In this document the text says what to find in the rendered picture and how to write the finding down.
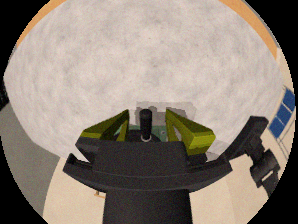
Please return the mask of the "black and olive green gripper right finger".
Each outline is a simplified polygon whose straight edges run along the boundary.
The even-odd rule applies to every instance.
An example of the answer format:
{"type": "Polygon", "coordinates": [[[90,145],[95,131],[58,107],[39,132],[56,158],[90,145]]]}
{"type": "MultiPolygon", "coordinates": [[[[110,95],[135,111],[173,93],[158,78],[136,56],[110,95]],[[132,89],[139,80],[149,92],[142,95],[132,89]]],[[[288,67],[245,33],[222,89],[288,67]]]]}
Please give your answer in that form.
{"type": "Polygon", "coordinates": [[[188,156],[206,153],[216,138],[212,129],[182,117],[169,109],[166,109],[165,121],[168,141],[179,141],[174,130],[175,127],[181,134],[181,141],[185,143],[188,156]]]}

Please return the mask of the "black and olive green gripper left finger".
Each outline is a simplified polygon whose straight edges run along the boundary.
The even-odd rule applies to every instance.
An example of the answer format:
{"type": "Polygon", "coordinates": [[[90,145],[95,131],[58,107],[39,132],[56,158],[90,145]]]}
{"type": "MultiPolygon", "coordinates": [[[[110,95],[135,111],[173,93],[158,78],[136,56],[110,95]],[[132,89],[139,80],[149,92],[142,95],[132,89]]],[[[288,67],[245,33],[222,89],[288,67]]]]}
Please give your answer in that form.
{"type": "MultiPolygon", "coordinates": [[[[120,134],[116,141],[127,141],[129,130],[129,109],[124,110],[118,115],[95,124],[82,131],[82,137],[99,138],[100,140],[114,141],[113,137],[117,130],[121,127],[120,134]]],[[[79,137],[80,137],[79,136],[79,137]]]]}

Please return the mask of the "green bench vise with handwheel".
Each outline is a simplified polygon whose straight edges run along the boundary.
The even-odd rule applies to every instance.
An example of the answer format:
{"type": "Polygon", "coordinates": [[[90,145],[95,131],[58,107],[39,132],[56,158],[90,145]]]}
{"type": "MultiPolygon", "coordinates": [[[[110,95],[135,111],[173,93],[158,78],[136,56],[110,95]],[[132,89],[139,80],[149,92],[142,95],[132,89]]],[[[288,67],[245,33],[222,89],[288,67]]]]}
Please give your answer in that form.
{"type": "MultiPolygon", "coordinates": [[[[166,142],[166,125],[152,126],[152,111],[150,109],[142,109],[139,115],[140,126],[129,126],[127,142],[166,142]]],[[[114,141],[118,138],[120,129],[121,127],[115,133],[114,141]]]]}

